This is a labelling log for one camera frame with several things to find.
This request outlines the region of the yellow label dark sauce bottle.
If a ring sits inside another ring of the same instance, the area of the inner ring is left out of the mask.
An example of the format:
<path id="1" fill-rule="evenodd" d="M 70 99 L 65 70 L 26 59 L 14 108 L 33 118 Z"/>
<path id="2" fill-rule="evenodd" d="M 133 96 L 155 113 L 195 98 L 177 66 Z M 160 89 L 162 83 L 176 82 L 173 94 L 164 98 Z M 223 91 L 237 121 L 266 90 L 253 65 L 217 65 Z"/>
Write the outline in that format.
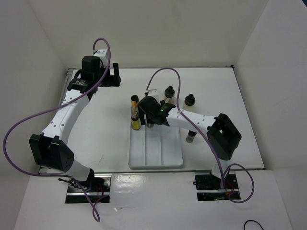
<path id="1" fill-rule="evenodd" d="M 140 123 L 137 111 L 131 112 L 131 127 L 134 130 L 138 130 L 141 127 L 141 123 Z"/>

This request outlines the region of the gold capped glass spray bottle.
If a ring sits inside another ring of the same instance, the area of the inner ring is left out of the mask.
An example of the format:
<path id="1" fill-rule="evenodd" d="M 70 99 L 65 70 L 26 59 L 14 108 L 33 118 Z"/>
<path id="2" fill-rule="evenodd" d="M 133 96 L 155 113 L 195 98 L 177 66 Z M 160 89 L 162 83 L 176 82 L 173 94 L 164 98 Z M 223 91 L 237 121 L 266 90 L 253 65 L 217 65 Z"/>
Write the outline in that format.
<path id="1" fill-rule="evenodd" d="M 139 98 L 137 95 L 132 95 L 130 100 L 131 100 L 131 119 L 137 121 L 139 120 L 139 109 L 138 109 Z"/>

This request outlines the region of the brown spice jar black cap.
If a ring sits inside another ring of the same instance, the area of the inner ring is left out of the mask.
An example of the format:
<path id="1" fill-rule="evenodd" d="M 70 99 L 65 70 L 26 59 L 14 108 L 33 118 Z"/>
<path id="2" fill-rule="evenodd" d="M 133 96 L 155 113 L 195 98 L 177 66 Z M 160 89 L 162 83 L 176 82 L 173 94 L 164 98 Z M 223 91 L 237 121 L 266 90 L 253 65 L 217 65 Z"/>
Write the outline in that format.
<path id="1" fill-rule="evenodd" d="M 175 90 L 172 86 L 168 86 L 164 91 L 164 101 L 165 103 L 174 104 L 175 101 Z"/>

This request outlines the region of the white spice jar black cap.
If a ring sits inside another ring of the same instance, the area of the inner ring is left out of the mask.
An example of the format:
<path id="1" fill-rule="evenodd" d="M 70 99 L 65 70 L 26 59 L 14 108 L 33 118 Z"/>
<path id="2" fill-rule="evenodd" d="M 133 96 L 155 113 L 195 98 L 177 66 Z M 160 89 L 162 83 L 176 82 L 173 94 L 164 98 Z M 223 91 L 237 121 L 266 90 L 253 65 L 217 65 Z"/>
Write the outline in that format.
<path id="1" fill-rule="evenodd" d="M 196 99 L 193 94 L 189 94 L 185 97 L 184 103 L 182 108 L 186 111 L 193 112 L 194 111 L 194 105 L 195 105 Z"/>

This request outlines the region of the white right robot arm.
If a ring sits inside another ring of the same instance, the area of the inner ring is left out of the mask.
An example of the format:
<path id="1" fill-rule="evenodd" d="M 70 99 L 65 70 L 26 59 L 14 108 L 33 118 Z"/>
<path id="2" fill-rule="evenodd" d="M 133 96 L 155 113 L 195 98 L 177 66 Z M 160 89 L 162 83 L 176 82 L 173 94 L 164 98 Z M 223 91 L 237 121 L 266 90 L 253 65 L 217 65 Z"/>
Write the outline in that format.
<path id="1" fill-rule="evenodd" d="M 216 164 L 211 170 L 210 183 L 215 188 L 225 187 L 232 155 L 242 139 L 227 115 L 200 115 L 181 109 L 178 105 L 161 105 L 149 95 L 138 102 L 138 107 L 154 124 L 179 127 L 200 134 L 215 157 Z"/>

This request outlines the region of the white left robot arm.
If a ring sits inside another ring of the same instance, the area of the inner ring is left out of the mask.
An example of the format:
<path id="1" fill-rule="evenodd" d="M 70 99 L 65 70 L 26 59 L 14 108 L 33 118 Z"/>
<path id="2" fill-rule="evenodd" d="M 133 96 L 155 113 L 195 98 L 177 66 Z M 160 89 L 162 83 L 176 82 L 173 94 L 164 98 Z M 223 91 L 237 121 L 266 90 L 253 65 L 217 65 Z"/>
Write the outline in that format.
<path id="1" fill-rule="evenodd" d="M 79 163 L 67 146 L 69 135 L 82 110 L 88 105 L 99 87 L 118 87 L 121 83 L 118 64 L 114 74 L 109 70 L 110 55 L 95 52 L 84 56 L 82 68 L 68 84 L 62 108 L 58 109 L 41 134 L 29 139 L 30 148 L 39 166 L 57 170 L 78 181 L 78 186 L 88 192 L 103 180 L 94 176 L 93 169 Z"/>

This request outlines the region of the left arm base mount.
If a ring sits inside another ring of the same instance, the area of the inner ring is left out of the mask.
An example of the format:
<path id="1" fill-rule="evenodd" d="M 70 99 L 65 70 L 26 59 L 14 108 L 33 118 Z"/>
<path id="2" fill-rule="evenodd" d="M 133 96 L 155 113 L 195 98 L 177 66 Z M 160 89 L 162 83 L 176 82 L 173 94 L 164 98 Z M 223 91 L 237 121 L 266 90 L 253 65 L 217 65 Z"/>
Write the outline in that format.
<path id="1" fill-rule="evenodd" d="M 91 188 L 84 187 L 87 195 L 92 203 L 109 203 L 110 202 L 110 188 L 111 188 L 111 174 L 96 174 L 98 178 L 98 185 Z M 84 204 L 88 203 L 81 188 L 72 180 L 58 179 L 67 184 L 66 204 Z"/>

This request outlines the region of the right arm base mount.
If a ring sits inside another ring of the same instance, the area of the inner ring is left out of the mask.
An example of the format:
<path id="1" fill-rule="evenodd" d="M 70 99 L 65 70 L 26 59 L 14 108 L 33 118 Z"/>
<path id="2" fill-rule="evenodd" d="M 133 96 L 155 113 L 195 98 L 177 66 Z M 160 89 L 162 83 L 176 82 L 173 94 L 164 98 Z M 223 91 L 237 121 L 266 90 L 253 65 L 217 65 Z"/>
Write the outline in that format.
<path id="1" fill-rule="evenodd" d="M 224 188 L 209 172 L 196 172 L 193 185 L 196 188 L 198 201 L 240 200 L 240 191 L 235 173 L 230 173 L 225 179 Z"/>

